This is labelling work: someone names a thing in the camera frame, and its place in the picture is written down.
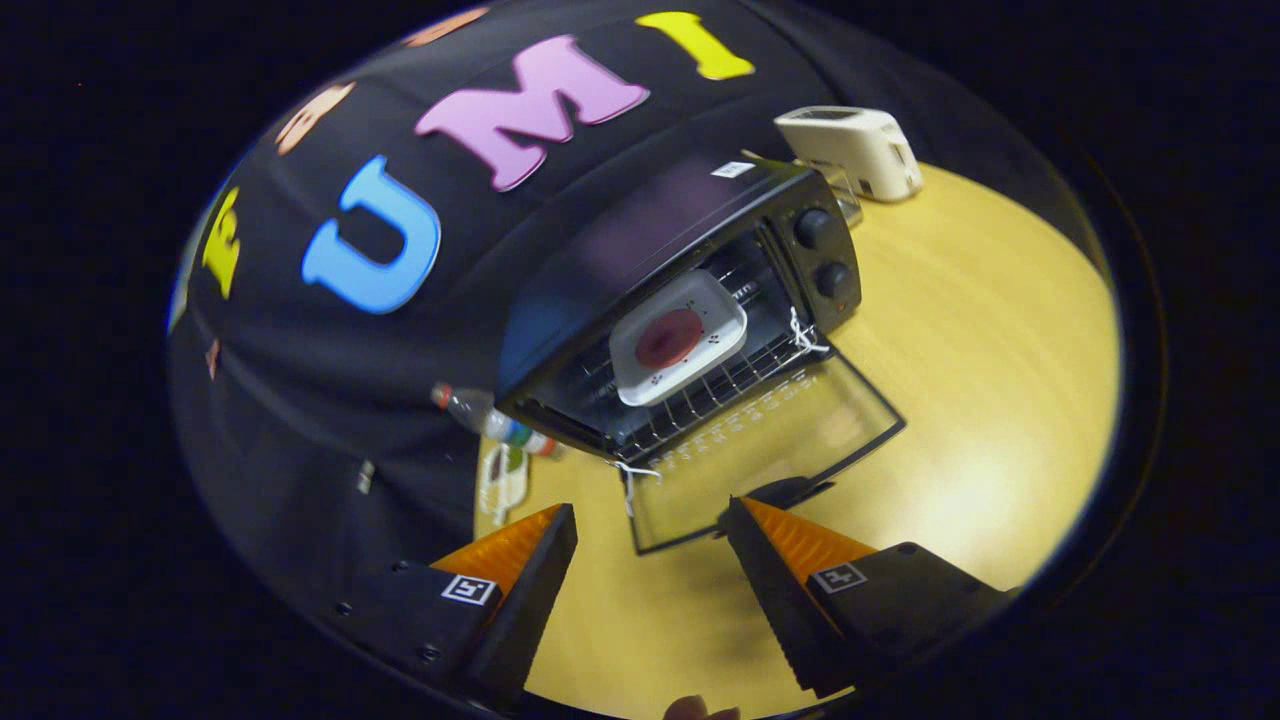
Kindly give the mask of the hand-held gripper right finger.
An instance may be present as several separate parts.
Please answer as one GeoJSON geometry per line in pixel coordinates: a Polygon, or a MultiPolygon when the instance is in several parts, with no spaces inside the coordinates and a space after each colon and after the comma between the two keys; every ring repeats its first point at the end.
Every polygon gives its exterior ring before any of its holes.
{"type": "Polygon", "coordinates": [[[724,533],[797,684],[819,698],[905,673],[1011,601],[920,544],[876,550],[746,496],[731,498],[724,533]]]}

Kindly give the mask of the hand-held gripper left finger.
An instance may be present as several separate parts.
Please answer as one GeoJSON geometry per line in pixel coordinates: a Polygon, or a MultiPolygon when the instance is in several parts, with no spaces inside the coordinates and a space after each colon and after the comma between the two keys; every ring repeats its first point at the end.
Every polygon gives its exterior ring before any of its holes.
{"type": "Polygon", "coordinates": [[[433,562],[401,560],[339,593],[335,630],[417,684],[508,714],[577,539],[573,505],[553,503],[433,562]]]}

